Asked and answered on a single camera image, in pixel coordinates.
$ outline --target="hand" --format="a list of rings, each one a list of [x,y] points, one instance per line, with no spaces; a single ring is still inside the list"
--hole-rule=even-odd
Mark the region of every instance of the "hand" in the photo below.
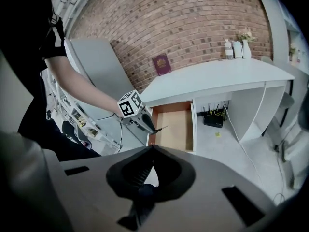
[[[118,107],[118,105],[116,104],[116,107],[115,107],[115,110],[114,110],[114,113],[119,117],[119,118],[122,118],[123,115]]]

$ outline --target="purple book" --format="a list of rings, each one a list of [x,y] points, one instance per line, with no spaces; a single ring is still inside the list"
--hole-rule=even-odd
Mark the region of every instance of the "purple book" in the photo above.
[[[164,75],[172,71],[168,57],[165,53],[153,58],[153,62],[159,75]]]

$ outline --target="white bottle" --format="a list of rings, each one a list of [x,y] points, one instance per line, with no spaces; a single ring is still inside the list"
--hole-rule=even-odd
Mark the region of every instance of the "white bottle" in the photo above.
[[[229,42],[228,39],[225,40],[224,48],[225,48],[226,59],[233,59],[234,58],[233,48],[231,42]]]
[[[233,42],[235,59],[242,59],[242,45],[239,41]]]

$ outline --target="brick wall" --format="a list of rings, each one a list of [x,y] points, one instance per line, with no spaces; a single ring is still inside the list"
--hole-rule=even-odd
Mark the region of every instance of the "brick wall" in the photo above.
[[[260,0],[90,0],[71,38],[111,42],[133,86],[157,76],[152,57],[166,53],[173,70],[225,58],[224,40],[248,27],[253,58],[271,56],[268,20]]]

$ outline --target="drawer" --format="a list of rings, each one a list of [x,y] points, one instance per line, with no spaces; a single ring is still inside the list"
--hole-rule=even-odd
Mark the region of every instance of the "drawer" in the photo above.
[[[192,101],[152,107],[154,126],[164,128],[150,135],[148,145],[160,145],[182,151],[194,151],[196,142],[196,113]]]

